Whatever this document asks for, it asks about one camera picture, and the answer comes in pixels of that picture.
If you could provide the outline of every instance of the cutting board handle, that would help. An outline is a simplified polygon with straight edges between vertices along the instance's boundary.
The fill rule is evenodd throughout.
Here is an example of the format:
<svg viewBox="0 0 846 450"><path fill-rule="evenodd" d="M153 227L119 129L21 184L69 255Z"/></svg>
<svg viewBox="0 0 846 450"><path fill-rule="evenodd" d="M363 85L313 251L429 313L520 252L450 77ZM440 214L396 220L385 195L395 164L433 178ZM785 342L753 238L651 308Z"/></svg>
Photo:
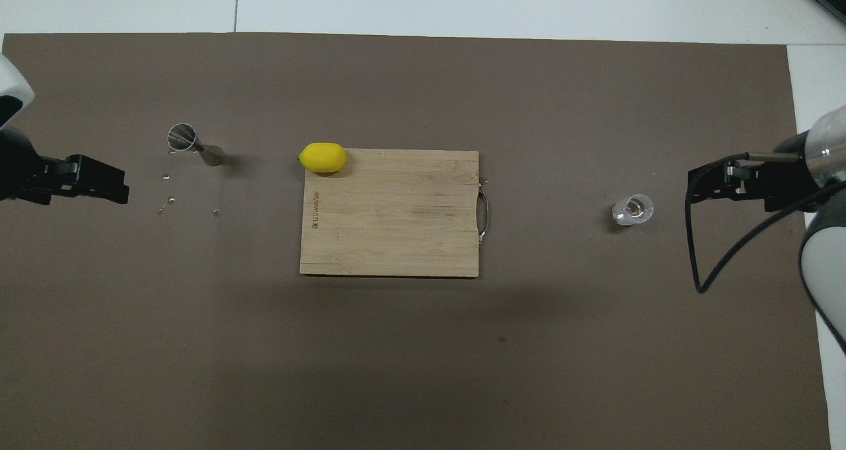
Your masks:
<svg viewBox="0 0 846 450"><path fill-rule="evenodd" d="M481 182L479 182L479 199L481 199L484 204L484 227L479 231L479 243L481 243L481 239L487 231L487 224L490 222L490 207L487 204L487 195L484 193L484 189L481 188Z"/></svg>

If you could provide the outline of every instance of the bamboo cutting board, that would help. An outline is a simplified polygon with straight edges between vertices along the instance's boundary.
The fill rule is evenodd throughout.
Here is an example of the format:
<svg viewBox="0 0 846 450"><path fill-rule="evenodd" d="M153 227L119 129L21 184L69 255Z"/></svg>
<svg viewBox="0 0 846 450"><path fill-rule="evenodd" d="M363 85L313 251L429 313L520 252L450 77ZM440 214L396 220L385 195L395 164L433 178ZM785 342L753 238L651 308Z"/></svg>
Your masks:
<svg viewBox="0 0 846 450"><path fill-rule="evenodd" d="M478 151L347 149L305 172L299 272L479 275Z"/></svg>

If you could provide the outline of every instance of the lemon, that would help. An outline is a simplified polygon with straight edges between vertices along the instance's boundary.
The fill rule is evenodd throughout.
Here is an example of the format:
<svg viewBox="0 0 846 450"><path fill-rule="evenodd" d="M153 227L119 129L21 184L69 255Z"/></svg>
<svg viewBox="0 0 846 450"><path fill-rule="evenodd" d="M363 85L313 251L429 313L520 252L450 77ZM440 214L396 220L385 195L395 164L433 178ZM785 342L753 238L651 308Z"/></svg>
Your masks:
<svg viewBox="0 0 846 450"><path fill-rule="evenodd" d="M299 164L311 172L336 172L347 164L347 152L338 143L311 143L299 153Z"/></svg>

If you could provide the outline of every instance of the jigger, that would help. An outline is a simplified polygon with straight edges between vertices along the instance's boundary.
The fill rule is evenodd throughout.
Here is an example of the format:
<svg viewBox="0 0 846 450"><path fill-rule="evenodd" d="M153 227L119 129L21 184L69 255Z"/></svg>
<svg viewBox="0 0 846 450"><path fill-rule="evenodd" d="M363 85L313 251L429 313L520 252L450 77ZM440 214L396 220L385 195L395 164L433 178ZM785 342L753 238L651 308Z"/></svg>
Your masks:
<svg viewBox="0 0 846 450"><path fill-rule="evenodd" d="M203 145L191 125L179 123L167 132L167 145L174 151L195 151L208 166L220 166L225 157L220 146Z"/></svg>

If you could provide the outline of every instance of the glass cup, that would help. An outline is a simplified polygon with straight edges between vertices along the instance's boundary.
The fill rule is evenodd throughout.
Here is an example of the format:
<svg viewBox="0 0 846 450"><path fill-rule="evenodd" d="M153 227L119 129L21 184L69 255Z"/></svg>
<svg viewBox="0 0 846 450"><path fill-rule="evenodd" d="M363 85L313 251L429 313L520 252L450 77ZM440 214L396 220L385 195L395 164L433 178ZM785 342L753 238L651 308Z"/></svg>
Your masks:
<svg viewBox="0 0 846 450"><path fill-rule="evenodd" d="M614 204L611 216L621 226L634 226L648 221L654 211L655 204L651 199L643 194L635 194Z"/></svg>

